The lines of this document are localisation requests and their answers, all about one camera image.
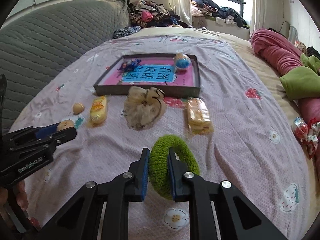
silver bolt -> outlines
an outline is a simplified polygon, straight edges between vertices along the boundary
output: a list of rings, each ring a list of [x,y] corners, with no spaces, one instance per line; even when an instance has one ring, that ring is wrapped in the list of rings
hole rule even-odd
[[[224,180],[221,185],[225,188],[230,188],[232,184],[230,181]]]
[[[85,186],[87,188],[93,188],[96,185],[96,183],[94,181],[88,181]]]
[[[130,179],[130,178],[132,177],[132,173],[131,173],[131,172],[125,172],[125,173],[123,174],[123,177],[124,177],[125,179]]]
[[[188,179],[192,179],[195,175],[191,171],[187,171],[184,176]]]

green fuzzy ring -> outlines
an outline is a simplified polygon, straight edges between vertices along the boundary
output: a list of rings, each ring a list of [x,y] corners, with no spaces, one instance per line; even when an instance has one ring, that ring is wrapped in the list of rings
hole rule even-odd
[[[153,188],[160,196],[172,199],[170,179],[167,170],[169,148],[173,147],[181,161],[188,165],[191,172],[199,175],[199,166],[186,143],[175,135],[160,137],[152,148],[149,157],[149,179]]]

gray headboard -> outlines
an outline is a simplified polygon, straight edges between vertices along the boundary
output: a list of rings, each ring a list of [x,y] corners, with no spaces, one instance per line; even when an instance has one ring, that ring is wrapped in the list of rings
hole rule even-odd
[[[60,71],[129,25],[126,0],[73,0],[32,11],[2,28],[0,74],[8,80],[3,132]]]

dark patterned cloth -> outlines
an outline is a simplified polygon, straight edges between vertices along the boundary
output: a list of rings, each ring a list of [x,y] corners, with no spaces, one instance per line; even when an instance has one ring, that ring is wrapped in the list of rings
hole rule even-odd
[[[116,30],[113,33],[113,38],[114,39],[119,39],[125,36],[129,36],[131,34],[137,33],[141,31],[140,26],[135,26],[135,27],[124,27],[122,29]]]

brown egg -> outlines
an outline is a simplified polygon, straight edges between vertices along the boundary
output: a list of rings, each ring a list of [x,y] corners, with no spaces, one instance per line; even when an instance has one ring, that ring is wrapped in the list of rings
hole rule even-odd
[[[81,103],[75,103],[72,110],[74,114],[80,114],[84,111],[84,106]]]
[[[58,124],[57,126],[57,132],[61,131],[61,130],[64,130],[64,129],[67,129],[69,127],[74,127],[75,124],[73,123],[72,120],[65,120],[65,121],[62,121]]]

